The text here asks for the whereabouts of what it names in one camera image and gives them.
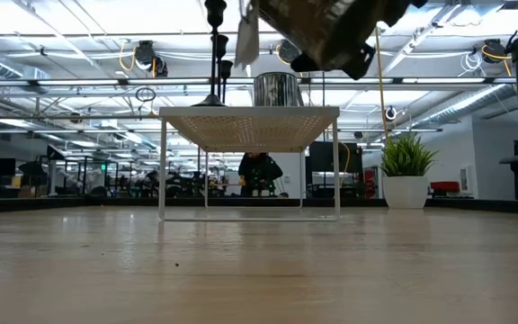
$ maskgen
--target green plant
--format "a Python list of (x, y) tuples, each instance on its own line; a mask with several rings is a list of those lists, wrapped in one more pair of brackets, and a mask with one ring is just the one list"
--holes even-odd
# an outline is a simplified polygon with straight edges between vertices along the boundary
[(421, 139), (408, 134), (397, 141), (387, 140), (383, 149), (381, 169), (387, 176), (424, 176), (437, 152), (424, 148)]

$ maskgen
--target white planter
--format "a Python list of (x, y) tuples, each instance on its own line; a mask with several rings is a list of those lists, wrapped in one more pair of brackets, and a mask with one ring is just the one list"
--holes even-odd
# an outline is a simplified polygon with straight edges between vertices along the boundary
[(389, 208), (421, 209), (427, 200), (426, 176), (383, 177), (383, 193)]

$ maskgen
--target potted plant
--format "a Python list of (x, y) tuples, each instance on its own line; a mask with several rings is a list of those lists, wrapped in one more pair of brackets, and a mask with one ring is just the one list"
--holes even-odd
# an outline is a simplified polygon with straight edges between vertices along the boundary
[(381, 169), (383, 193), (389, 208), (421, 209), (427, 200), (429, 183), (424, 176), (436, 152), (428, 151), (415, 134), (387, 140)]

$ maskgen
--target red object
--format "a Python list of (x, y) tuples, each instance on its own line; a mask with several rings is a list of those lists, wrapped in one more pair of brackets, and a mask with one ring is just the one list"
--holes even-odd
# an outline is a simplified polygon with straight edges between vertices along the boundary
[(445, 193), (460, 193), (459, 183), (456, 181), (439, 181), (431, 183), (431, 188), (435, 191)]

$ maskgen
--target perforated tabletop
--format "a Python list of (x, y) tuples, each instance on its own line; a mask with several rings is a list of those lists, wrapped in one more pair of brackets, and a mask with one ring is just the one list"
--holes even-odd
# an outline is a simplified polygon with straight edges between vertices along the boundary
[(163, 107), (159, 115), (207, 152), (302, 152), (339, 107)]

